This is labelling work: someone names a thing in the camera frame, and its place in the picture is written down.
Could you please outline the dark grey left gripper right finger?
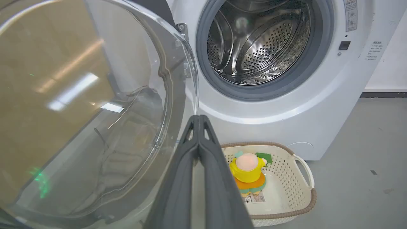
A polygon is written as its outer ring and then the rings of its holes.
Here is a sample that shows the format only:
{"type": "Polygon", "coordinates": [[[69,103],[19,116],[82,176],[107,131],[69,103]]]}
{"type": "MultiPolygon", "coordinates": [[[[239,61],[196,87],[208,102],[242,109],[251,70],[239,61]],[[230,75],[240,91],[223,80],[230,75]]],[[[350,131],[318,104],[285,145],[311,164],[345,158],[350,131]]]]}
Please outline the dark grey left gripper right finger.
{"type": "Polygon", "coordinates": [[[209,118],[199,116],[204,167],[205,229],[254,229],[209,118]]]}

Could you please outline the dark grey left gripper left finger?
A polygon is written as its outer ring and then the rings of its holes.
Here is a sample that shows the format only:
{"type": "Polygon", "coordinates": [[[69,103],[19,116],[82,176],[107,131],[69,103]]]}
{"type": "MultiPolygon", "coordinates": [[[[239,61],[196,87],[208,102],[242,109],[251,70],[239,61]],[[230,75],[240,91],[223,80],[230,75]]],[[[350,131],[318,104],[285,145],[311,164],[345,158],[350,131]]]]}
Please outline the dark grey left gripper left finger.
{"type": "Polygon", "coordinates": [[[169,162],[144,229],[190,229],[192,170],[198,155],[199,116],[189,118],[169,162]]]}

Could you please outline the transparent washing machine door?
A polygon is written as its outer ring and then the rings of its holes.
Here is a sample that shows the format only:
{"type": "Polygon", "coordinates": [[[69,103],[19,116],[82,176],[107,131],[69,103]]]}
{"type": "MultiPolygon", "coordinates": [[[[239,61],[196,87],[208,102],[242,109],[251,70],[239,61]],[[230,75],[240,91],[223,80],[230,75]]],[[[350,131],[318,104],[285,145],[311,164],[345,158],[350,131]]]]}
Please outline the transparent washing machine door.
{"type": "Polygon", "coordinates": [[[173,0],[0,0],[0,229],[142,229],[197,110],[173,0]]]}

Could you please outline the white front-load washing machine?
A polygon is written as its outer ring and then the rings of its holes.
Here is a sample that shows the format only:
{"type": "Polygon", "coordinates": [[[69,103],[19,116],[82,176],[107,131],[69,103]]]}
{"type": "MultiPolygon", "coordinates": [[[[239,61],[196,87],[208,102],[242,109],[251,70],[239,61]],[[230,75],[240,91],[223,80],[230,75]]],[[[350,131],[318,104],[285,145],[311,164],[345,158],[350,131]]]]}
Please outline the white front-load washing machine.
{"type": "Polygon", "coordinates": [[[333,142],[407,11],[407,0],[357,0],[357,29],[346,32],[343,0],[333,0],[332,41],[314,74],[282,97],[246,102],[219,93],[202,74],[195,39],[206,2],[167,0],[175,23],[188,25],[199,75],[198,113],[208,116],[221,144],[276,142],[313,161],[333,142]],[[338,50],[341,41],[351,41],[348,50],[338,50]]]}

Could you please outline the metal door hinge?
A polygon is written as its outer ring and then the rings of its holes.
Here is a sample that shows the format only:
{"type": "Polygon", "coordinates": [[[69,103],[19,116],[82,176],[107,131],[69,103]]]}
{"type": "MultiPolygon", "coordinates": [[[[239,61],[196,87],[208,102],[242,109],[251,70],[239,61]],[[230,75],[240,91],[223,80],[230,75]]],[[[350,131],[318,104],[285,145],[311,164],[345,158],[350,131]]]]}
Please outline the metal door hinge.
{"type": "Polygon", "coordinates": [[[184,39],[189,42],[188,25],[186,23],[178,23],[176,24],[176,29],[184,37],[184,39]]]}

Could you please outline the yellow and orange doll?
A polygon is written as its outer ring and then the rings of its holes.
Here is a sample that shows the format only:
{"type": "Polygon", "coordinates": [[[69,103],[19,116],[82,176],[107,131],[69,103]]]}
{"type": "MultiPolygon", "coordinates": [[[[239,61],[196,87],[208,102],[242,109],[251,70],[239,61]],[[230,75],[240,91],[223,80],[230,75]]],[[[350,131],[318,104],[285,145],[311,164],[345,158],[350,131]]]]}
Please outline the yellow and orange doll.
{"type": "Polygon", "coordinates": [[[259,195],[266,186],[266,176],[262,169],[273,163],[272,156],[261,152],[253,154],[240,151],[234,157],[229,167],[241,197],[259,195]]]}

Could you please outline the printed paper label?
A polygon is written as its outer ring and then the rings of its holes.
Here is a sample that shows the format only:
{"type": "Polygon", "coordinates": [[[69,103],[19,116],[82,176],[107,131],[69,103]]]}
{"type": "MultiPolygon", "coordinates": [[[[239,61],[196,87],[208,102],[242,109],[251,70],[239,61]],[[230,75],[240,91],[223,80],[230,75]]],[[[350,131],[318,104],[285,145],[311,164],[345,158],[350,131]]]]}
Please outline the printed paper label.
{"type": "Polygon", "coordinates": [[[242,200],[246,204],[252,204],[252,203],[264,203],[266,201],[263,191],[259,191],[256,193],[247,193],[247,194],[242,194],[242,200]]]}

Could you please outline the white perforated laundry basket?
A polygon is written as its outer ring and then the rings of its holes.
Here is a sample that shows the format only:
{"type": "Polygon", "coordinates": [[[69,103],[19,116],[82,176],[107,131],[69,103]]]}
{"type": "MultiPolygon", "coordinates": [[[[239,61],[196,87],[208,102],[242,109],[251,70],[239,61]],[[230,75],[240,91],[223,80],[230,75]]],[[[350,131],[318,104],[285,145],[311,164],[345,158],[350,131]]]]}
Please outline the white perforated laundry basket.
{"type": "Polygon", "coordinates": [[[236,142],[222,145],[222,151],[228,163],[240,151],[272,156],[273,163],[262,169],[266,176],[262,190],[266,201],[245,203],[255,227],[287,223],[314,208],[314,176],[307,163],[288,147],[276,142],[236,142]]]}

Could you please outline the stainless steel washer drum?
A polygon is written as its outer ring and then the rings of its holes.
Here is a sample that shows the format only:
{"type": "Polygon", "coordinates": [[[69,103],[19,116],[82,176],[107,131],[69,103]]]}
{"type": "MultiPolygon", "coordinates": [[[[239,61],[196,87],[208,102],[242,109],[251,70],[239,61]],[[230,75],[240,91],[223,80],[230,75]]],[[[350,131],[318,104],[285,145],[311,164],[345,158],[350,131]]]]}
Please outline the stainless steel washer drum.
{"type": "Polygon", "coordinates": [[[311,13],[307,0],[226,0],[208,32],[208,62],[233,84],[272,81],[303,53],[311,13]]]}

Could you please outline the white warning label sticker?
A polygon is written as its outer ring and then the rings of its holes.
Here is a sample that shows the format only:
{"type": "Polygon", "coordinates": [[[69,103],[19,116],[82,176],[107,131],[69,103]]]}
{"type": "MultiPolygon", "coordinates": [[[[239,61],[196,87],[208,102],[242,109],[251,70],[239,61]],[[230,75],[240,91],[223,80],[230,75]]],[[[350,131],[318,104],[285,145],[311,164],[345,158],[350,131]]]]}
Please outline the white warning label sticker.
{"type": "Polygon", "coordinates": [[[345,8],[346,32],[354,31],[358,25],[357,0],[343,0],[345,8]]]}

